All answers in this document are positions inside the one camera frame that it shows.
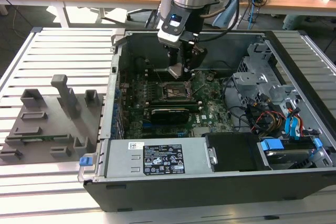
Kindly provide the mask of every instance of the metal slat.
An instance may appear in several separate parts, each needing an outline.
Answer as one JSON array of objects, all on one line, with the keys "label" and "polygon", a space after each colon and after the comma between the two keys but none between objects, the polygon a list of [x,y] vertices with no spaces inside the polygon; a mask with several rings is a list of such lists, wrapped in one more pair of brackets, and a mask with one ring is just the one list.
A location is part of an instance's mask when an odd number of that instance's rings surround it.
[{"label": "metal slat", "polygon": [[323,68],[326,65],[322,61],[296,61],[296,65],[301,68]]},{"label": "metal slat", "polygon": [[70,182],[78,182],[77,174],[54,176],[0,177],[0,187]]},{"label": "metal slat", "polygon": [[324,101],[324,103],[328,107],[329,110],[336,110],[335,101]]},{"label": "metal slat", "polygon": [[[286,74],[280,64],[277,64],[277,68],[281,74]],[[333,72],[329,68],[302,68],[301,72],[306,75],[316,75],[316,76],[324,76],[331,75]]]},{"label": "metal slat", "polygon": [[22,62],[19,64],[19,69],[80,69],[80,68],[102,68],[102,69],[110,69],[111,62],[58,62],[58,61],[50,61],[48,63],[44,62]]},{"label": "metal slat", "polygon": [[45,42],[110,42],[111,36],[38,36],[36,41]]},{"label": "metal slat", "polygon": [[88,193],[0,197],[0,216],[56,210],[100,209]]},{"label": "metal slat", "polygon": [[311,83],[315,91],[336,91],[336,85],[334,82],[331,83]]},{"label": "metal slat", "polygon": [[9,135],[9,132],[0,132],[0,138],[6,138]]},{"label": "metal slat", "polygon": [[321,61],[316,55],[291,55],[294,61]]},{"label": "metal slat", "polygon": [[[27,87],[27,86],[50,86],[52,77],[46,78],[15,78],[9,82],[10,87]],[[87,78],[68,78],[67,85],[77,86],[77,85],[107,85],[109,82],[108,77],[87,77]]]},{"label": "metal slat", "polygon": [[52,77],[54,74],[66,74],[68,77],[76,76],[109,76],[110,68],[105,69],[51,69],[51,70],[18,70],[15,77]]},{"label": "metal slat", "polygon": [[306,49],[307,48],[307,44],[304,44],[304,43],[298,43],[298,44],[284,43],[282,45],[286,49]]},{"label": "metal slat", "polygon": [[26,55],[25,61],[111,61],[112,55]]},{"label": "metal slat", "polygon": [[28,52],[30,55],[93,55],[111,54],[110,48],[32,48]]},{"label": "metal slat", "polygon": [[38,36],[111,36],[112,30],[43,30]]},{"label": "metal slat", "polygon": [[308,45],[306,49],[288,49],[287,52],[290,55],[311,55],[313,53],[313,51],[308,47]]},{"label": "metal slat", "polygon": [[305,42],[302,42],[301,38],[278,38],[281,43],[290,43],[290,44],[303,44]]},{"label": "metal slat", "polygon": [[0,108],[0,119],[15,119],[20,110],[20,108]]},{"label": "metal slat", "polygon": [[109,48],[112,42],[35,42],[33,48]]},{"label": "metal slat", "polygon": [[0,196],[9,197],[17,195],[36,195],[48,193],[73,193],[85,191],[83,185],[79,182],[57,183],[57,184],[39,184],[39,185],[19,185],[19,186],[0,186]]},{"label": "metal slat", "polygon": [[11,131],[13,125],[15,123],[15,119],[3,119],[0,120],[0,132],[8,132]]},{"label": "metal slat", "polygon": [[336,100],[336,92],[335,91],[316,91],[319,97],[325,100]]}]

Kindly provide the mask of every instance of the table leg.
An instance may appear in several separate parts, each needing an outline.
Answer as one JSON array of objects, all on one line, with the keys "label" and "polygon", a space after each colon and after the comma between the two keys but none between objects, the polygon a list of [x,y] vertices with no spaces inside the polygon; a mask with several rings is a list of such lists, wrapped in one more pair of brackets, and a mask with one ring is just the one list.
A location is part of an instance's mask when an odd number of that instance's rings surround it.
[{"label": "table leg", "polygon": [[105,18],[105,8],[99,8],[99,15],[101,19]]},{"label": "table leg", "polygon": [[60,3],[62,5],[56,5],[56,11],[57,11],[57,16],[59,18],[59,21],[61,23],[62,28],[69,28],[69,17],[67,14],[67,10],[65,9],[63,3]]},{"label": "table leg", "polygon": [[8,11],[7,11],[5,5],[0,5],[0,14],[3,15],[3,16],[8,15]]}]

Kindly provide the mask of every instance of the aluminum extrusion table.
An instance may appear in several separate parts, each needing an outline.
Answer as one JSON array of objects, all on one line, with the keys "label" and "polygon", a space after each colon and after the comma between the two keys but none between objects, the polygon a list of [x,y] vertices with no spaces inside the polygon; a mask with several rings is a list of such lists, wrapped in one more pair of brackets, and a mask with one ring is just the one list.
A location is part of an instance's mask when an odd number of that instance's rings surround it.
[{"label": "aluminum extrusion table", "polygon": [[[56,94],[50,80],[68,76],[75,93],[106,93],[112,29],[43,28],[30,33],[0,81],[0,148],[26,88]],[[334,115],[335,67],[307,37],[275,32]],[[9,223],[333,223],[336,186],[303,200],[105,213],[77,181],[77,162],[0,166],[0,222]]]}]

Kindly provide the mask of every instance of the gray floor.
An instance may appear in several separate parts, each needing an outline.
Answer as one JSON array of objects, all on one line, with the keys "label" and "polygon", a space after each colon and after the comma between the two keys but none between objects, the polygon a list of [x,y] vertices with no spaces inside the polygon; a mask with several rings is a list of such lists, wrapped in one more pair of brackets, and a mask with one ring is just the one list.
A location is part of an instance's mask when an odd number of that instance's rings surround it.
[{"label": "gray floor", "polygon": [[[0,76],[3,75],[11,60],[19,51],[24,39],[15,34],[13,30],[13,18],[15,10],[10,6],[7,6],[8,15],[0,16]],[[55,16],[46,11],[47,7],[36,6],[20,6],[19,11],[29,20],[33,26],[39,27],[60,27],[59,23],[54,23]],[[132,16],[133,21],[126,21],[126,27],[143,28],[144,22],[147,20],[149,12],[142,14],[135,14]],[[270,15],[259,15],[256,23],[253,26],[253,30],[281,30],[283,26],[284,16],[279,18],[273,18]],[[336,24],[330,22],[331,17],[312,17],[312,22],[304,21],[299,30],[304,30],[312,40],[324,50],[330,40],[336,35],[333,29]],[[80,27],[95,27],[102,26],[102,20],[97,18],[95,24],[80,24]],[[242,21],[239,25],[239,29],[247,29],[248,22]],[[26,37],[31,26],[20,16],[16,14],[15,29],[21,35]],[[336,61],[336,41],[332,43],[326,52],[327,56],[334,62]]]}]

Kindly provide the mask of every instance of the blue latch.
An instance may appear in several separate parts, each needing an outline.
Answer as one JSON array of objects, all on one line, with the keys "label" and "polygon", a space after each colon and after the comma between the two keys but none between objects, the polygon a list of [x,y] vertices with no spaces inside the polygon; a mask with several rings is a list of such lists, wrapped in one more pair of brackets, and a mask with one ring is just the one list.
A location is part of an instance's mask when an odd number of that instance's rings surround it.
[{"label": "blue latch", "polygon": [[322,142],[321,142],[321,140],[319,138],[315,138],[313,140],[313,142],[314,142],[314,144],[315,144],[315,146],[316,146],[317,149],[321,148],[323,146],[323,144],[322,144]]},{"label": "blue latch", "polygon": [[93,158],[92,157],[81,157],[79,160],[79,166],[92,166]]},{"label": "blue latch", "polygon": [[278,138],[268,138],[261,142],[264,151],[285,149],[281,140]]}]

